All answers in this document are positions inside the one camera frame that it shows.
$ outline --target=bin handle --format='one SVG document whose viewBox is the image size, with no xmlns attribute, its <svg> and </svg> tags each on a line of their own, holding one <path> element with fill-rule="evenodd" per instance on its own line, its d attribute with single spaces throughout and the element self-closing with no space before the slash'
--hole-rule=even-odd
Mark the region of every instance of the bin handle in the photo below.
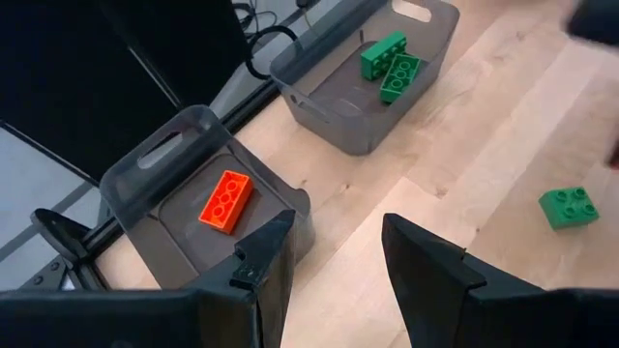
<svg viewBox="0 0 619 348">
<path fill-rule="evenodd" d="M 146 150 L 138 159 L 137 166 L 140 169 L 148 169 L 163 159 L 167 154 L 172 152 L 174 148 L 183 142 L 183 134 L 179 131 L 171 131 L 163 137 L 158 143 Z"/>
<path fill-rule="evenodd" d="M 395 12 L 409 18 L 429 23 L 432 20 L 432 11 L 426 5 L 426 0 L 391 0 Z"/>
</svg>

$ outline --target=translucent bin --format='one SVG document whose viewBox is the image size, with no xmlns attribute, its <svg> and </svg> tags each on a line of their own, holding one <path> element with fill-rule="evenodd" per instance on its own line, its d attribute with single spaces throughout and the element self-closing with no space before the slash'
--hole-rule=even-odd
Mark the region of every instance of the translucent bin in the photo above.
<svg viewBox="0 0 619 348">
<path fill-rule="evenodd" d="M 459 12 L 425 0 L 430 20 L 394 11 L 390 0 L 342 0 L 271 64 L 294 118 L 350 155 L 373 151 L 436 80 Z M 392 104 L 379 98 L 383 78 L 361 77 L 361 53 L 395 31 L 422 59 L 413 83 Z"/>
<path fill-rule="evenodd" d="M 232 235 L 198 220 L 224 170 L 253 182 Z M 308 194 L 288 186 L 206 106 L 181 111 L 114 164 L 101 193 L 162 288 L 178 288 L 211 269 L 282 210 L 296 211 L 297 261 L 314 241 Z"/>
</svg>

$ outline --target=black object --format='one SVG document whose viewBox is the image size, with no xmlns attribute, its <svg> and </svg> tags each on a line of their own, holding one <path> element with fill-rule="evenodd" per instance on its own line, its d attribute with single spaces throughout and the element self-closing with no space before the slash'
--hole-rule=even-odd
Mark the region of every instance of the black object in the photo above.
<svg viewBox="0 0 619 348">
<path fill-rule="evenodd" d="M 260 30 L 259 32 L 255 33 L 255 35 L 253 35 L 250 41 L 250 47 L 253 48 L 255 44 L 258 42 L 258 40 L 260 40 L 263 36 L 267 34 L 271 34 L 271 33 L 283 33 L 288 38 L 290 38 L 290 40 L 292 40 L 292 42 L 295 43 L 297 47 L 300 47 L 300 44 L 296 42 L 298 39 L 297 35 L 292 30 L 288 29 L 288 27 L 285 27 L 282 25 L 274 25 L 274 26 L 268 27 L 266 29 Z M 255 78 L 259 78 L 262 80 L 268 80 L 271 77 L 268 74 L 258 72 L 253 66 L 251 57 L 245 61 L 245 65 L 247 66 L 248 71 L 250 71 L 251 75 Z"/>
<path fill-rule="evenodd" d="M 0 124 L 93 184 L 250 56 L 229 0 L 70 3 L 2 6 Z"/>
<path fill-rule="evenodd" d="M 568 22 L 568 32 L 601 44 L 619 44 L 619 3 L 582 0 Z"/>
<path fill-rule="evenodd" d="M 382 243 L 413 347 L 619 345 L 619 291 L 545 291 L 395 214 Z"/>
<path fill-rule="evenodd" d="M 108 243 L 122 234 L 114 220 L 96 229 L 47 209 L 31 216 L 41 236 L 60 254 L 21 286 L 21 289 L 63 290 L 70 281 L 75 289 L 104 290 L 106 284 L 94 261 Z"/>
<path fill-rule="evenodd" d="M 278 86 L 273 78 L 269 78 L 221 118 L 221 123 L 230 133 L 235 134 L 279 95 Z"/>
<path fill-rule="evenodd" d="M 20 290 L 105 290 L 99 273 L 89 263 L 74 264 L 56 256 L 26 281 Z"/>
<path fill-rule="evenodd" d="M 294 211 L 239 242 L 186 289 L 0 295 L 2 347 L 279 347 Z"/>
<path fill-rule="evenodd" d="M 619 169 L 619 139 L 615 140 L 612 151 L 606 158 L 606 164 L 612 169 Z"/>
<path fill-rule="evenodd" d="M 296 0 L 297 1 L 297 7 L 299 9 L 304 9 L 309 5 L 310 0 Z"/>
<path fill-rule="evenodd" d="M 243 30 L 247 30 L 250 27 L 251 21 L 256 17 L 255 9 L 250 6 L 250 4 L 245 3 L 235 3 L 232 4 L 232 7 L 234 8 L 234 11 L 243 11 L 247 13 L 246 16 L 239 19 L 239 22 L 241 23 L 241 28 Z"/>
</svg>

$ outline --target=black wire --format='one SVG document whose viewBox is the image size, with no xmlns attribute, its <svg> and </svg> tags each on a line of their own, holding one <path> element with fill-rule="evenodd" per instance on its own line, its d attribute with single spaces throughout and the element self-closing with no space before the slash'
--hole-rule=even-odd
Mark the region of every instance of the black wire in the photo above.
<svg viewBox="0 0 619 348">
<path fill-rule="evenodd" d="M 274 25 L 274 26 L 268 27 L 266 29 L 260 30 L 251 39 L 251 41 L 250 41 L 250 49 L 253 49 L 253 46 L 258 42 L 258 40 L 260 40 L 260 38 L 262 38 L 263 36 L 265 36 L 267 34 L 271 34 L 271 33 L 283 33 L 283 34 L 285 34 L 286 36 L 288 36 L 288 38 L 290 38 L 290 40 L 292 40 L 292 42 L 296 45 L 297 48 L 302 49 L 300 47 L 300 44 L 297 42 L 297 39 L 298 39 L 297 35 L 292 30 L 290 30 L 290 28 L 284 27 L 282 25 Z M 251 75 L 253 77 L 255 77 L 255 78 L 262 79 L 262 80 L 269 79 L 270 75 L 261 73 L 261 72 L 257 71 L 253 67 L 253 62 L 251 61 L 252 58 L 253 57 L 250 57 L 250 58 L 246 59 L 246 61 L 245 61 L 245 65 L 247 66 L 248 71 L 251 73 Z"/>
<path fill-rule="evenodd" d="M 248 37 L 248 39 L 251 39 L 251 37 L 255 34 L 257 34 L 260 31 L 260 27 L 258 26 L 258 16 L 259 15 L 272 15 L 273 16 L 273 23 L 271 23 L 269 26 L 267 26 L 267 28 L 270 28 L 276 24 L 278 24 L 278 15 L 276 13 L 274 13 L 273 11 L 262 11 L 259 13 L 255 14 L 255 17 L 253 18 L 253 20 L 255 20 L 255 28 L 256 31 L 253 33 L 245 33 L 245 35 Z"/>
<path fill-rule="evenodd" d="M 278 24 L 278 15 L 276 13 L 274 13 L 273 11 L 258 12 L 258 0 L 250 0 L 250 7 L 251 7 L 251 10 L 253 12 L 253 16 L 252 16 L 251 19 L 255 21 L 255 32 L 253 32 L 253 33 L 245 33 L 245 35 L 246 35 L 248 40 L 251 40 L 254 35 L 256 35 L 257 33 L 260 32 L 260 24 L 258 23 L 258 17 L 260 15 L 272 15 L 273 16 L 273 23 L 271 23 L 271 25 L 267 26 L 267 28 L 270 28 L 270 27 L 275 26 L 276 24 Z"/>
</svg>

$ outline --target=toy brick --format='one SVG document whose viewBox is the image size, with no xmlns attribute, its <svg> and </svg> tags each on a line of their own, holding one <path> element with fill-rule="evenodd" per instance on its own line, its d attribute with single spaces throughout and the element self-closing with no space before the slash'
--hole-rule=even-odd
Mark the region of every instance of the toy brick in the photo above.
<svg viewBox="0 0 619 348">
<path fill-rule="evenodd" d="M 396 54 L 404 53 L 406 37 L 396 31 L 361 53 L 361 76 L 373 81 L 384 75 Z"/>
<path fill-rule="evenodd" d="M 399 98 L 415 79 L 419 64 L 417 57 L 397 54 L 380 85 L 380 100 L 391 103 Z"/>
<path fill-rule="evenodd" d="M 600 217 L 582 187 L 548 191 L 539 202 L 552 229 L 582 226 Z"/>
<path fill-rule="evenodd" d="M 249 176 L 225 170 L 198 220 L 225 234 L 232 234 L 252 190 Z"/>
</svg>

